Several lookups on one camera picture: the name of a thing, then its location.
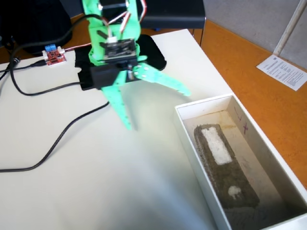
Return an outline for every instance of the black bag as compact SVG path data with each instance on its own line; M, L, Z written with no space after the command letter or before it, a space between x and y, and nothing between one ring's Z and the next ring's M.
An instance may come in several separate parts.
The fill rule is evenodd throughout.
M62 37L71 27L71 20L59 0L5 0L0 3L2 44L13 49L13 36L17 44L45 42ZM72 33L56 44L63 46ZM37 53L45 47L25 48Z

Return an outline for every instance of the robotic arm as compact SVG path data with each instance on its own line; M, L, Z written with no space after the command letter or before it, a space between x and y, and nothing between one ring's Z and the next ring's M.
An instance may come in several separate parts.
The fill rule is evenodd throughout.
M102 90L127 129L131 123L126 115L119 87L143 80L158 83L189 96L189 90L179 81L146 64L136 43L141 34L140 22L147 10L138 16L136 0L83 0L85 14L101 15L101 20L89 18L92 49L90 61L95 65L91 75L95 88Z

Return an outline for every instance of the white table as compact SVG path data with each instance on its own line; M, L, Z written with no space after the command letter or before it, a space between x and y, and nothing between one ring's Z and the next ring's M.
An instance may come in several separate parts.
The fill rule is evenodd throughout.
M216 228L172 116L176 105L231 89L187 30L153 38L167 60L164 72L192 95L144 81L127 84L122 95L133 131L109 106L76 123L42 166L0 173L1 230ZM78 81L74 52L66 57L65 64L16 72L18 84L37 92ZM10 78L0 85L2 169L37 163L71 120L106 102L101 91L79 86L26 97Z

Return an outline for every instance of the open box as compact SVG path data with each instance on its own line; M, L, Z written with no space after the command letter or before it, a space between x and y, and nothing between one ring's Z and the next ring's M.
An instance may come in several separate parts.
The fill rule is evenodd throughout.
M219 230L307 230L307 191L234 94L177 106L175 126Z

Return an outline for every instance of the white foam patch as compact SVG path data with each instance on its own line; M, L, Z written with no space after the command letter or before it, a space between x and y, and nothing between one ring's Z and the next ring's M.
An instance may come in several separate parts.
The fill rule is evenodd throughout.
M241 189L237 186L230 186L228 189L228 194L235 200L236 195L241 193Z
M218 135L215 127L210 127L209 129L203 129L202 134L207 139L208 146L211 150L211 153L214 157L215 162L218 165L223 165L230 163L232 161L230 154Z

